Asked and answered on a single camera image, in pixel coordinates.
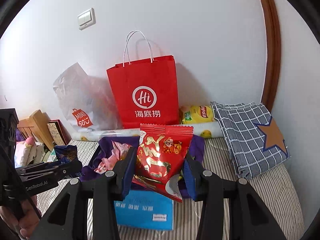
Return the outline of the person's left hand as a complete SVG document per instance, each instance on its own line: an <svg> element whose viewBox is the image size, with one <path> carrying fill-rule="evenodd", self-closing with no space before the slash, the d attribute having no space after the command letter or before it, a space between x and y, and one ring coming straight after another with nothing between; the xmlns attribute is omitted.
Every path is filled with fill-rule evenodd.
<svg viewBox="0 0 320 240"><path fill-rule="evenodd" d="M14 230L19 227L23 238L30 239L40 219L28 200L22 201L21 205L24 212L21 219L17 219L12 211L5 206L1 206L1 218L11 229Z"/></svg>

